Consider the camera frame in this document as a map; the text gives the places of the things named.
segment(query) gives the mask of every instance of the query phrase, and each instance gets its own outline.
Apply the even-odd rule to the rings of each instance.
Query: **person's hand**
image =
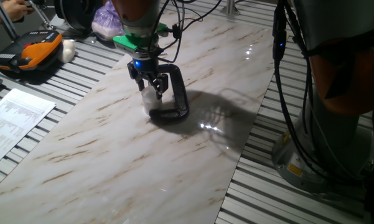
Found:
[[[26,7],[25,0],[4,1],[2,6],[8,13],[12,22],[22,19],[26,14],[33,12],[33,8]]]

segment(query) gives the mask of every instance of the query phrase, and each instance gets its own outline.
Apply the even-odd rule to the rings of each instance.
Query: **white marble slab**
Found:
[[[191,26],[175,63],[190,116],[173,126],[144,114],[125,57],[0,184],[0,223],[213,223],[273,74],[272,42],[244,24]]]

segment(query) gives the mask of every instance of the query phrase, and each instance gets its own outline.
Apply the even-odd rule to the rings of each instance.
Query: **plastic bag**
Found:
[[[112,4],[112,0],[107,1],[105,6],[95,12],[91,28],[108,40],[112,40],[113,37],[118,35],[124,35],[119,15]]]

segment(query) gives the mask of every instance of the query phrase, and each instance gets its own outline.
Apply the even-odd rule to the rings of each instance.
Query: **white ball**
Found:
[[[73,56],[75,56],[75,52],[74,51],[72,51],[70,49],[64,49],[62,51],[62,53],[59,55],[58,59],[62,63],[68,63],[68,62],[72,61]]]
[[[64,40],[63,41],[63,49],[70,49],[72,51],[75,51],[76,47],[75,47],[75,45],[73,44],[72,41],[70,41],[70,40]]]
[[[62,53],[59,55],[58,59],[62,63],[69,63],[72,61],[73,57],[75,56],[76,47],[72,43],[72,41],[64,40],[63,43],[63,50]]]

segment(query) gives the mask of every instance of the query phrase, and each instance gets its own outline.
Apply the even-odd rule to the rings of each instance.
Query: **white object in gripper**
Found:
[[[62,44],[63,50],[62,53],[59,55],[58,59],[62,63],[69,63],[75,56],[76,47],[70,40],[64,40]]]
[[[141,96],[143,97],[144,111],[149,115],[151,110],[158,110],[162,106],[162,98],[156,98],[156,90],[153,86],[147,86],[142,90]]]

